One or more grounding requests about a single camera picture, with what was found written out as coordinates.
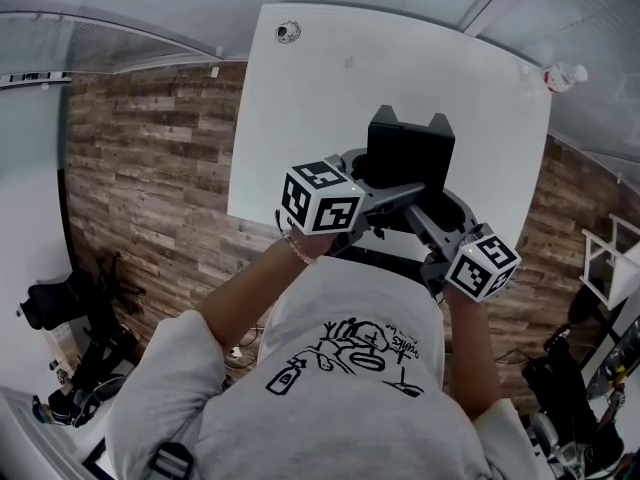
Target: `white tabletop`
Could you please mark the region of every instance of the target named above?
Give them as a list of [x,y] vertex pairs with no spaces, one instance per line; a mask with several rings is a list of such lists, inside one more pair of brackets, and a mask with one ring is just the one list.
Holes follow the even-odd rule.
[[[297,21],[288,45],[276,29]],[[514,55],[420,20],[314,4],[269,4],[256,29],[235,138],[228,212],[273,224],[291,165],[366,147],[380,105],[428,125],[446,114],[456,145],[445,186],[515,246],[531,203],[551,96]],[[371,249],[423,259],[413,235]]]

